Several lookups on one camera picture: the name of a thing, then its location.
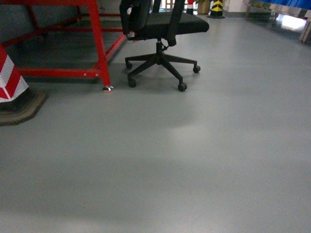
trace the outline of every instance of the black office chair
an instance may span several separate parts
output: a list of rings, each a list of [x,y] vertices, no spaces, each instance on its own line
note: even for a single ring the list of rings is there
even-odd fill
[[[179,80],[179,91],[185,91],[187,85],[183,83],[183,77],[170,62],[193,64],[195,73],[198,73],[201,68],[195,60],[167,55],[163,51],[167,50],[169,46],[176,45],[175,36],[177,34],[206,32],[209,29],[209,24],[196,16],[184,13],[185,0],[175,0],[172,12],[159,12],[160,4],[161,0],[155,0],[153,11],[150,12],[150,0],[121,1],[120,13],[123,34],[128,36],[128,40],[157,39],[156,53],[125,58],[128,69],[132,68],[130,61],[145,61],[128,74],[128,84],[130,87],[135,87],[136,81],[132,77],[157,64],[163,65]],[[127,14],[129,8],[132,8],[130,15]],[[134,36],[130,37],[130,32],[134,32]],[[168,46],[165,46],[161,39],[167,40]]]

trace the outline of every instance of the traffic cone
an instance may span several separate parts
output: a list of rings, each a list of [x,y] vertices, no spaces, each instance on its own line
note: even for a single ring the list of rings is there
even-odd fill
[[[0,126],[16,125],[33,118],[45,99],[45,93],[30,91],[0,44]]]
[[[209,18],[224,18],[223,16],[223,0],[215,0],[210,11]]]
[[[194,2],[194,0],[188,0],[186,13],[189,15],[193,15],[193,2]]]

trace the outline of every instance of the cone base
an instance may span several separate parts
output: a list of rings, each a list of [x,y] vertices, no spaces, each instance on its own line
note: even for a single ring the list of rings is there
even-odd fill
[[[26,89],[10,103],[0,104],[0,126],[18,125],[35,117],[47,95],[39,91]]]

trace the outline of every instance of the red metal frame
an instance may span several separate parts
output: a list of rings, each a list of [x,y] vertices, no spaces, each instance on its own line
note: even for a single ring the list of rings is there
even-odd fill
[[[100,16],[117,17],[113,14],[99,14],[97,0],[0,0],[0,4],[5,5],[26,5],[28,14],[33,23],[34,32],[28,33],[9,41],[3,42],[1,45],[7,47],[29,39],[36,35],[41,35],[49,31],[64,31],[64,32],[93,32],[95,46],[98,55],[98,62],[91,69],[41,69],[41,68],[19,68],[22,75],[25,76],[50,76],[50,77],[85,77],[85,78],[101,78],[104,86],[110,86],[110,78],[107,61],[109,61],[117,49],[121,46],[126,36],[121,34],[113,45],[105,52],[104,39],[102,32],[122,32],[121,28],[102,28]],[[35,18],[35,14],[31,5],[51,5],[51,6],[76,6],[78,16],[56,23],[49,27],[41,28]],[[89,14],[81,14],[79,6],[87,6]],[[91,28],[66,28],[63,27],[68,23],[81,19],[82,16],[88,15],[91,20]]]

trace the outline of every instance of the chair armrest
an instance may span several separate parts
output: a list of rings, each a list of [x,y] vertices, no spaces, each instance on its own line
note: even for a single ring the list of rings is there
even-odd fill
[[[179,26],[181,15],[185,9],[185,1],[186,0],[175,1],[171,20],[170,20],[169,30],[168,30],[167,38],[166,38],[167,42],[169,43],[169,46],[176,45],[175,37],[178,31],[178,26]]]
[[[161,5],[161,0],[155,0],[154,1],[154,6],[152,8],[153,13],[158,13],[160,10],[160,5]]]

